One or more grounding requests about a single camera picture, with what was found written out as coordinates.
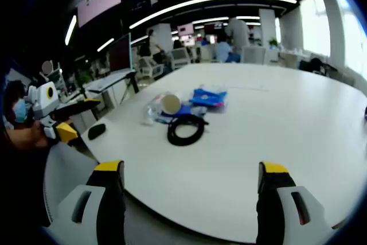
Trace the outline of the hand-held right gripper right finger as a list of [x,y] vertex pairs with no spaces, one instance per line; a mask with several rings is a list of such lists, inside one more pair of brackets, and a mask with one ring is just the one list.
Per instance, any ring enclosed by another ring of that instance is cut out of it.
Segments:
[[325,244],[333,229],[322,204],[281,164],[259,163],[256,244]]

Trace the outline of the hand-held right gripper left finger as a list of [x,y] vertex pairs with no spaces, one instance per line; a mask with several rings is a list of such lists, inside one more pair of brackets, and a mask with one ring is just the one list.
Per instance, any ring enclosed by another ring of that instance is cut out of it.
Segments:
[[57,244],[125,244],[124,162],[100,163],[58,205]]

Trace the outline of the person's left hand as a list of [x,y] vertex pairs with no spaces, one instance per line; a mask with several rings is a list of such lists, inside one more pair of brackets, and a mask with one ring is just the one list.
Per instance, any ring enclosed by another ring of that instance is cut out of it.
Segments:
[[45,148],[48,146],[48,139],[39,121],[35,121],[30,128],[6,129],[6,134],[18,150]]

